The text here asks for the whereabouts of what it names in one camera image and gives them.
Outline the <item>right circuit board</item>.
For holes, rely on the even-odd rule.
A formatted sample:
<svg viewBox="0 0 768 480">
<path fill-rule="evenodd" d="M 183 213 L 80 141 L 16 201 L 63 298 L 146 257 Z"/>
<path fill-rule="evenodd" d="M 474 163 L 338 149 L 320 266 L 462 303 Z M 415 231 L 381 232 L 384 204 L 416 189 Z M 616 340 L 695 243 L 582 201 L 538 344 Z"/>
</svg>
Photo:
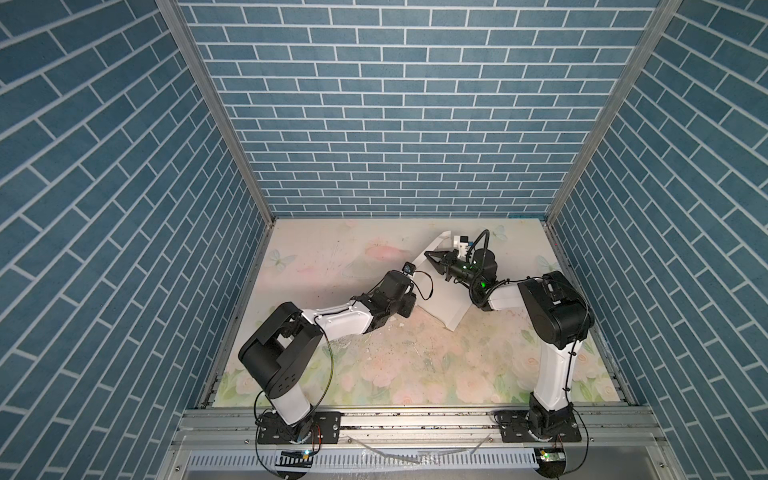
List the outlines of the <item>right circuit board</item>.
<svg viewBox="0 0 768 480">
<path fill-rule="evenodd" d="M 566 470 L 567 455 L 562 449 L 535 449 L 537 472 L 542 476 L 559 476 Z"/>
</svg>

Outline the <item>left aluminium corner post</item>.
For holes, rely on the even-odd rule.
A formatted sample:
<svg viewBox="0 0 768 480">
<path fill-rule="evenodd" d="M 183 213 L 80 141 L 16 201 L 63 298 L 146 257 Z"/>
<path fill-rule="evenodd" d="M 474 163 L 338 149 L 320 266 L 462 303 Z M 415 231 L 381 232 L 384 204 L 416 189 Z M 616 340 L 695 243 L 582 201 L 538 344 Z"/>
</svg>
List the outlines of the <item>left aluminium corner post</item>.
<svg viewBox="0 0 768 480">
<path fill-rule="evenodd" d="M 189 72 L 198 87 L 203 100 L 205 101 L 210 114 L 216 124 L 219 133 L 224 140 L 234 163 L 240 172 L 246 186 L 250 192 L 255 205 L 263 217 L 267 228 L 271 228 L 275 223 L 275 216 L 272 213 L 265 195 L 260 188 L 254 175 L 254 171 L 246 156 L 246 153 L 237 137 L 234 126 L 229 118 L 225 106 L 219 96 L 212 77 L 205 65 L 204 59 L 193 38 L 190 27 L 181 10 L 178 1 L 157 0 L 156 4 L 161 16 L 166 23 L 172 38 L 189 69 Z"/>
</svg>

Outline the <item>aluminium corner post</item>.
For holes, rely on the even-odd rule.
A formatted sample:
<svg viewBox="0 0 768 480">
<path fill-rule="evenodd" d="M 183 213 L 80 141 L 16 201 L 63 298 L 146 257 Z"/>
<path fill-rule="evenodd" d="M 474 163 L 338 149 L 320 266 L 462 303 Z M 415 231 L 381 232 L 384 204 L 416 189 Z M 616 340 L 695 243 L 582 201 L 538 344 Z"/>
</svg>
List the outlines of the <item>aluminium corner post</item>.
<svg viewBox="0 0 768 480">
<path fill-rule="evenodd" d="M 225 106 L 219 96 L 212 77 L 205 65 L 204 59 L 193 38 L 190 27 L 181 10 L 178 1 L 157 0 L 156 4 L 161 16 L 166 23 L 172 38 L 189 69 L 189 72 L 198 87 L 203 100 L 205 101 L 210 114 L 216 124 L 219 133 L 224 140 L 234 163 L 240 172 L 246 186 L 250 192 L 255 205 L 263 217 L 267 228 L 271 228 L 275 223 L 275 216 L 272 213 L 265 195 L 260 188 L 254 175 L 254 171 L 246 156 L 246 153 L 237 137 L 234 126 L 229 118 Z"/>
<path fill-rule="evenodd" d="M 681 0 L 661 0 L 658 2 L 637 45 L 633 48 L 619 78 L 608 95 L 605 105 L 596 117 L 592 129 L 586 135 L 584 143 L 565 175 L 553 202 L 547 209 L 544 220 L 547 227 L 552 227 L 562 213 L 567 200 L 589 166 L 598 146 L 605 138 L 609 127 L 642 73 L 643 67 L 650 59 L 681 4 Z"/>
</svg>

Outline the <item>white paper box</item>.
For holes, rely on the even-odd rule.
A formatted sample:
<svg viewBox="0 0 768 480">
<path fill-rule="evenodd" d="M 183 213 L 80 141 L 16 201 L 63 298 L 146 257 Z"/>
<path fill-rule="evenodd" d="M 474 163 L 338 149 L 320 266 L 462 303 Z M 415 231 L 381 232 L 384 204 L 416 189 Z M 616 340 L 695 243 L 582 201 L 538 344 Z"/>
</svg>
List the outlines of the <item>white paper box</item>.
<svg viewBox="0 0 768 480">
<path fill-rule="evenodd" d="M 446 281 L 428 261 L 425 253 L 432 250 L 448 250 L 453 247 L 453 235 L 450 230 L 439 234 L 415 258 L 414 264 L 419 270 L 413 277 L 422 294 L 417 293 L 416 305 L 441 321 L 451 331 L 455 331 L 459 323 L 472 306 L 464 286 Z"/>
</svg>

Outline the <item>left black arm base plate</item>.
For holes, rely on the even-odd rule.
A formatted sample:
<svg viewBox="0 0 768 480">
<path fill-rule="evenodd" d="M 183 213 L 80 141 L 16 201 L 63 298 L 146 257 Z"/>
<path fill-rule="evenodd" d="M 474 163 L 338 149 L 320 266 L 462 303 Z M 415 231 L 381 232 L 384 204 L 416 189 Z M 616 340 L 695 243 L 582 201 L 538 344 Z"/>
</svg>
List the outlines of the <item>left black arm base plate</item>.
<svg viewBox="0 0 768 480">
<path fill-rule="evenodd" d="M 318 411 L 288 425 L 278 413 L 266 411 L 259 417 L 257 441 L 266 445 L 337 444 L 341 418 L 339 411 Z"/>
</svg>

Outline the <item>aluminium front rail frame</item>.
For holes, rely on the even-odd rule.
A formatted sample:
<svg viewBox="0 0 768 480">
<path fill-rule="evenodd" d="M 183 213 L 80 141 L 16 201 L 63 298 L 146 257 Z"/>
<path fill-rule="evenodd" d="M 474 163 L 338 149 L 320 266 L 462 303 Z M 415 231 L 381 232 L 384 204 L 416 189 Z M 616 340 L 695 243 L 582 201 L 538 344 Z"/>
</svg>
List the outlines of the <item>aluminium front rail frame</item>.
<svg viewBox="0 0 768 480">
<path fill-rule="evenodd" d="M 518 406 L 330 407 L 342 414 L 337 444 L 259 444 L 259 421 L 251 409 L 189 410 L 160 467 L 163 479 L 679 479 L 682 468 L 654 414 L 625 404 L 580 405 L 578 443 L 504 443 L 491 415 Z M 414 465 L 382 458 L 356 444 L 359 439 L 385 451 L 472 447 Z M 537 472 L 535 449 L 562 449 L 566 470 Z M 309 450 L 310 469 L 278 471 L 279 450 Z"/>
</svg>

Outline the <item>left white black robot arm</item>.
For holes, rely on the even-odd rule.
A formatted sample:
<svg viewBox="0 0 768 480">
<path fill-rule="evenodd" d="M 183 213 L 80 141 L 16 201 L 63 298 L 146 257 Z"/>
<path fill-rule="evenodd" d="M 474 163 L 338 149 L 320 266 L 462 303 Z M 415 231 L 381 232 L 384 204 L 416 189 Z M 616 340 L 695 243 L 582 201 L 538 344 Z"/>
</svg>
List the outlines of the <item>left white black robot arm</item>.
<svg viewBox="0 0 768 480">
<path fill-rule="evenodd" d="M 313 425 L 318 402 L 310 402 L 299 385 L 322 341 L 369 334 L 399 315 L 410 316 L 420 292 L 414 264 L 387 272 L 369 291 L 343 305 L 301 309 L 279 305 L 241 346 L 238 360 L 273 407 L 264 415 L 267 430 L 288 443 L 303 443 Z"/>
</svg>

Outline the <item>left circuit board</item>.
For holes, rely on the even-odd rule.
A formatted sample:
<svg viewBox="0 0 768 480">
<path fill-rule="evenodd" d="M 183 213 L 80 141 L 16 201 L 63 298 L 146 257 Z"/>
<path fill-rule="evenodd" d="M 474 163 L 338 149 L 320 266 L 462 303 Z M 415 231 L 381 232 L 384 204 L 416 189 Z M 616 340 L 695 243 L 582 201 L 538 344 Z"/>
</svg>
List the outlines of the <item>left circuit board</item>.
<svg viewBox="0 0 768 480">
<path fill-rule="evenodd" d="M 315 454 L 309 450 L 279 450 L 275 454 L 275 466 L 278 471 L 310 469 L 314 464 Z"/>
</svg>

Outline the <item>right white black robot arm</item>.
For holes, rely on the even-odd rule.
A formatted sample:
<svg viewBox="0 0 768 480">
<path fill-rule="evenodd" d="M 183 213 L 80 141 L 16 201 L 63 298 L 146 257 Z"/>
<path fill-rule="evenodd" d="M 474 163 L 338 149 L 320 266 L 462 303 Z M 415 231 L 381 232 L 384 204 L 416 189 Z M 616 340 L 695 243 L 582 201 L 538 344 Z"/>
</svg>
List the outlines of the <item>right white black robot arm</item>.
<svg viewBox="0 0 768 480">
<path fill-rule="evenodd" d="M 558 270 L 500 280 L 495 254 L 488 249 L 431 250 L 424 256 L 445 280 L 465 286 L 475 307 L 483 311 L 525 307 L 541 344 L 538 379 L 526 416 L 528 432 L 539 441 L 553 441 L 576 431 L 573 371 L 594 324 L 581 293 Z"/>
</svg>

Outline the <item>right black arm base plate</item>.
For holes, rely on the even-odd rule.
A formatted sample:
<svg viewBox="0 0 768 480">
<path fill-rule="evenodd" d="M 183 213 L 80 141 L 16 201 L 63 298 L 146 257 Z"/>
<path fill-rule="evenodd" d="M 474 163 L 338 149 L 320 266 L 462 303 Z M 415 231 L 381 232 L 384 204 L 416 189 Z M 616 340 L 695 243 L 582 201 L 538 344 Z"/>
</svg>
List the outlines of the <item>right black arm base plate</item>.
<svg viewBox="0 0 768 480">
<path fill-rule="evenodd" d="M 582 434 L 573 409 L 496 410 L 491 415 L 504 443 L 578 443 Z"/>
</svg>

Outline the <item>circuit board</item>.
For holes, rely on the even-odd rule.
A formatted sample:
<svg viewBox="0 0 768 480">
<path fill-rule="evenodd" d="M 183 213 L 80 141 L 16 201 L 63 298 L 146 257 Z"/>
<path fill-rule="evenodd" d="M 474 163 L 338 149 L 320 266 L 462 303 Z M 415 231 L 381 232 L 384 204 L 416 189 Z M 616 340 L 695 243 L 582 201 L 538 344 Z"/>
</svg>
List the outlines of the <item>circuit board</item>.
<svg viewBox="0 0 768 480">
<path fill-rule="evenodd" d="M 275 454 L 275 466 L 278 471 L 310 469 L 314 464 L 315 454 L 309 450 L 279 450 Z"/>
<path fill-rule="evenodd" d="M 567 455 L 562 449 L 535 449 L 537 472 L 542 476 L 559 476 L 566 470 Z"/>
</svg>

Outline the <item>right aluminium corner post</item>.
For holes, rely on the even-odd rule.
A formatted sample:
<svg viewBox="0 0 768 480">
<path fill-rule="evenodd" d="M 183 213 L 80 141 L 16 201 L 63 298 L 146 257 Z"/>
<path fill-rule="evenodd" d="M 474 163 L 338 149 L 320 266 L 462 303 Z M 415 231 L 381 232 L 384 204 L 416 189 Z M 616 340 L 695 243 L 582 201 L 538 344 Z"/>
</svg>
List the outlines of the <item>right aluminium corner post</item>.
<svg viewBox="0 0 768 480">
<path fill-rule="evenodd" d="M 661 0 L 658 2 L 637 45 L 633 48 L 619 78 L 608 95 L 605 105 L 596 117 L 592 129 L 586 135 L 584 143 L 565 175 L 553 202 L 547 209 L 544 220 L 547 227 L 552 227 L 562 213 L 567 200 L 589 166 L 598 146 L 605 138 L 609 127 L 642 73 L 643 67 L 650 59 L 681 4 L 681 0 Z"/>
</svg>

